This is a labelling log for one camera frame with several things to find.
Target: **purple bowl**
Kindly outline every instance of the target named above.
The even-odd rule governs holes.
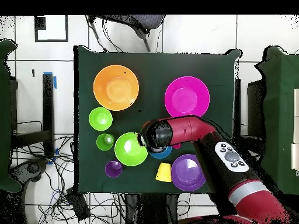
[[[105,173],[111,178],[119,176],[121,171],[122,164],[118,160],[111,160],[105,166]]]
[[[195,155],[182,155],[171,166],[171,179],[182,191],[195,191],[205,182],[203,171]]]

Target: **green bowl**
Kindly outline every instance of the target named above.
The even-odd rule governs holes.
[[[96,146],[102,151],[108,151],[112,148],[114,137],[110,134],[101,134],[96,139]]]
[[[137,133],[128,132],[119,137],[115,143],[116,158],[126,166],[137,166],[147,158],[146,147],[139,145]]]
[[[112,114],[104,107],[97,107],[89,114],[89,123],[97,131],[105,131],[112,125]]]

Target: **green cloth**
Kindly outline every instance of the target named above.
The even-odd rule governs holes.
[[[0,189],[16,193],[21,190],[19,182],[12,179],[8,173],[11,165],[11,86],[9,69],[6,64],[9,53],[16,49],[16,44],[10,40],[0,41]]]
[[[294,89],[299,88],[299,55],[269,47],[258,68],[264,73],[267,93],[263,102],[266,128],[262,167],[286,194],[299,194],[299,177],[291,169],[294,129]]]
[[[117,140],[126,132],[138,132],[149,120],[169,117],[164,106],[164,94],[168,85],[181,76],[195,76],[207,85],[210,106],[205,116],[231,135],[234,62],[239,55],[240,50],[231,50],[226,55],[98,53],[78,46],[79,191],[182,193],[173,183],[157,181],[155,176],[161,162],[172,164],[180,155],[195,154],[191,143],[184,143],[180,149],[172,149],[172,153],[165,159],[155,159],[148,155],[139,166],[124,166],[119,177],[110,178],[105,173],[105,165],[115,159],[114,146],[109,151],[101,151],[96,146],[96,139],[100,134],[107,133]],[[96,131],[88,122],[89,113],[99,107],[93,95],[93,81],[101,69],[113,64],[128,67],[135,73],[140,86],[139,94],[131,107],[123,111],[112,111],[113,123],[109,129]],[[206,183],[195,191],[209,192]]]

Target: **gray mesh chair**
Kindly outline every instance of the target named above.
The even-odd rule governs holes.
[[[99,36],[94,25],[96,18],[128,25],[134,29],[139,38],[143,39],[147,51],[150,52],[151,49],[147,43],[146,35],[150,33],[151,29],[159,27],[164,21],[165,16],[166,15],[89,15],[88,21],[97,40]]]

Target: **green panel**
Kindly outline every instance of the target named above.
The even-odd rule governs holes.
[[[16,49],[10,40],[0,40],[0,189],[16,193],[20,191],[20,184],[8,174],[11,164],[11,88],[9,73],[6,65],[7,56]]]
[[[263,102],[266,150],[262,167],[286,194],[299,194],[299,177],[291,169],[294,129],[294,89],[299,88],[299,56],[270,47],[259,68],[266,80]]]
[[[182,193],[172,183],[155,180],[161,162],[173,163],[180,155],[195,150],[191,143],[173,149],[167,158],[158,160],[148,155],[144,163],[123,168],[118,178],[105,174],[105,164],[114,159],[114,147],[101,151],[96,139],[102,133],[112,134],[115,140],[126,132],[138,132],[152,119],[169,117],[164,106],[167,86],[181,76],[201,79],[210,91],[210,106],[205,113],[223,130],[232,133],[234,99],[234,62],[239,50],[227,55],[211,54],[118,54],[90,52],[78,47],[79,54],[79,191],[116,193]],[[93,80],[108,65],[119,64],[131,69],[138,78],[140,90],[135,103],[123,111],[112,111],[112,126],[94,130],[88,122],[89,113],[99,106],[93,95]],[[207,184],[196,193],[210,192]]]

